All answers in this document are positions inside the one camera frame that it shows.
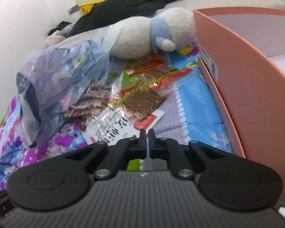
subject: plush toy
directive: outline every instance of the plush toy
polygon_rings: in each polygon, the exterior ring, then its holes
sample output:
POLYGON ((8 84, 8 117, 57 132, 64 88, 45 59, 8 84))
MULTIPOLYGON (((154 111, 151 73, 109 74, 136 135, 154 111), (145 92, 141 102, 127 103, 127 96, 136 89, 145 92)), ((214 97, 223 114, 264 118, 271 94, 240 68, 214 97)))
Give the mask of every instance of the plush toy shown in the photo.
POLYGON ((138 59, 158 49, 171 52, 192 44, 196 38, 193 12, 171 8, 153 17, 130 17, 108 28, 120 30, 111 54, 121 59, 138 59))

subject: orange cardboard box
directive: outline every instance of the orange cardboard box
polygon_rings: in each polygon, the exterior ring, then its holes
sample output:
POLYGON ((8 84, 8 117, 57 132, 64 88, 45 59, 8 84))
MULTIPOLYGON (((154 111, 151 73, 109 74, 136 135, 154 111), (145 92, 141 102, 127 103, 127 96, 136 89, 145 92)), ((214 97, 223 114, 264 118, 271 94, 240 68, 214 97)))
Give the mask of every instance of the orange cardboard box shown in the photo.
POLYGON ((276 170, 285 201, 285 11, 221 7, 194 14, 201 70, 234 152, 276 170))

